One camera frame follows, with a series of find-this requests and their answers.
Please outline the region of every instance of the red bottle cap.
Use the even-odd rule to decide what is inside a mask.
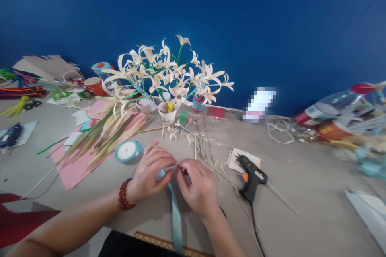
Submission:
[[[356,84],[350,88],[350,90],[356,92],[357,94],[368,94],[374,89],[368,84]]]

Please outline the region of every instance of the forearm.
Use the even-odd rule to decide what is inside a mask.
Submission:
[[[245,251],[233,235],[223,212],[218,208],[202,222],[208,231],[216,257],[246,257]]]
[[[10,252],[10,256],[19,256],[18,250],[30,242],[45,246],[57,255],[76,250],[120,211],[118,193],[119,188],[115,188],[85,204],[59,213],[21,241]]]

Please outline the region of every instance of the light blue ribbon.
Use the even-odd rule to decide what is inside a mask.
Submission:
[[[161,170],[158,175],[163,178],[165,176],[165,171]],[[181,228],[181,212],[178,207],[177,199],[174,194],[172,184],[168,184],[170,191],[172,192],[172,208],[173,208],[173,243],[174,243],[174,251],[184,256],[183,248],[182,248],[182,228]]]
[[[129,156],[128,158],[126,159],[120,159],[119,158],[119,155],[118,155],[118,152],[119,152],[119,149],[121,148],[121,145],[123,145],[124,143],[127,143],[127,142],[133,142],[135,145],[136,145],[136,150],[135,152]],[[128,140],[128,141],[125,141],[123,143],[121,143],[116,149],[115,149],[115,158],[117,159],[117,161],[121,162],[121,163],[129,163],[133,160],[135,160],[138,155],[140,154],[140,152],[142,152],[142,154],[144,153],[145,151],[145,147],[143,144],[141,144],[139,141],[134,141],[134,140]],[[163,178],[165,176],[166,172],[164,170],[161,170],[159,173],[158,173],[158,176],[160,178]],[[182,228],[181,228],[181,212],[180,212],[180,208],[178,207],[178,203],[177,203],[177,199],[176,199],[176,196],[174,194],[174,191],[173,191],[173,188],[172,188],[172,184],[169,183],[168,184],[169,188],[170,188],[170,191],[172,192],[172,210],[173,210],[173,243],[174,243],[174,251],[183,256],[184,255],[184,252],[183,252],[183,247],[182,247]]]

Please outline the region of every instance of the black cloth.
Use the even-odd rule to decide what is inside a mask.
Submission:
[[[107,236],[98,257],[132,257],[132,256],[149,256],[149,257],[180,257],[180,255],[149,244],[145,241],[138,240],[134,237],[122,234],[112,230]]]

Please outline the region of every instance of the scissors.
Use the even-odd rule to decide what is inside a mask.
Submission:
[[[25,109],[25,110],[31,110],[31,109],[33,109],[34,107],[41,106],[41,104],[42,104],[41,101],[32,99],[30,103],[27,103],[27,104],[24,106],[24,109]]]

